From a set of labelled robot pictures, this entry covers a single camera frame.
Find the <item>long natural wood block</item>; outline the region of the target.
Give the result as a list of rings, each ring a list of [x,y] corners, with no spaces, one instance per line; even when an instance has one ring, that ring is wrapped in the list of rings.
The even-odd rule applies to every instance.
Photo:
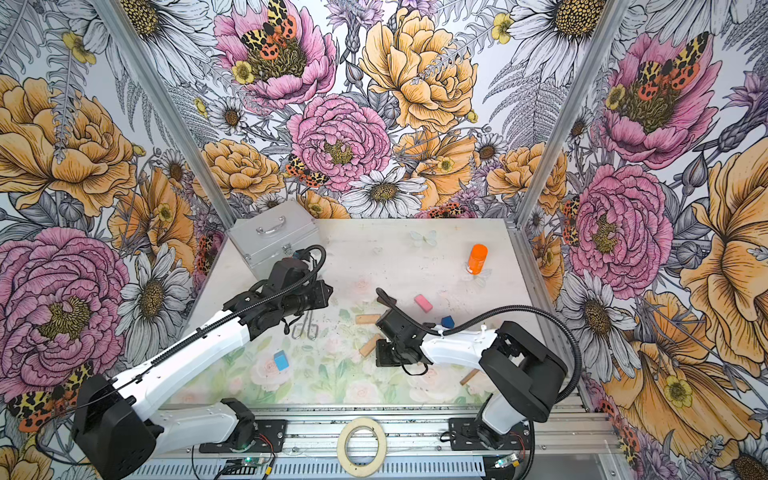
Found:
[[[382,340],[383,336],[381,334],[375,334],[373,337],[371,337],[360,349],[359,354],[362,358],[368,357],[372,352],[375,351],[377,342],[379,340]]]

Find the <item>pink block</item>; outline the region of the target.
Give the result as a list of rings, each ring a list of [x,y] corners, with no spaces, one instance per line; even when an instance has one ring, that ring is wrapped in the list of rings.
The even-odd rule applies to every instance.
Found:
[[[429,313],[433,310],[432,303],[424,296],[424,295],[417,295],[414,297],[414,302],[419,306],[419,308],[425,312]]]

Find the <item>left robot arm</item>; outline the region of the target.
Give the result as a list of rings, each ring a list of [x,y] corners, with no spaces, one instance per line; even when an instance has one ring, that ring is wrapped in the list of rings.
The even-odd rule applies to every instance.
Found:
[[[176,414],[165,402],[212,364],[276,327],[290,330],[306,312],[328,306],[333,289],[318,275],[326,251],[301,249],[272,267],[268,278],[228,300],[209,321],[167,350],[79,390],[71,435],[104,479],[123,479],[155,454],[220,444],[246,451],[261,441],[254,414],[225,398]]]

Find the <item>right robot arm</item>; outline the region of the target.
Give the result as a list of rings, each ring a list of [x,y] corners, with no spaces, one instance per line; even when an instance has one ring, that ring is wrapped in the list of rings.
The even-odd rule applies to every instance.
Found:
[[[452,427],[450,433],[456,440],[465,438],[500,449],[518,425],[547,422],[553,407],[578,383],[566,363],[518,323],[505,321],[491,330],[470,329],[502,313],[535,311],[525,305],[499,307],[452,329],[439,329],[391,308],[376,322],[383,335],[375,347],[376,365],[407,370],[421,364],[429,370],[445,364],[484,373],[496,392],[473,421]]]

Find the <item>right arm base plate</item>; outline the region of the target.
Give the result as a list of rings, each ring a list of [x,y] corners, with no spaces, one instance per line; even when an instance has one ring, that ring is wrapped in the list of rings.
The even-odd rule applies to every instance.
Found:
[[[522,451],[531,449],[531,429],[526,422],[500,434],[478,419],[453,417],[448,420],[447,441],[453,451]]]

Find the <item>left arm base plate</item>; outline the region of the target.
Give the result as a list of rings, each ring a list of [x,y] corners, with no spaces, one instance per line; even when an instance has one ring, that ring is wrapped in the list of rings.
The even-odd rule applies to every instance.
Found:
[[[204,454],[280,453],[287,426],[287,421],[277,419],[240,421],[224,441],[201,444],[198,451]]]

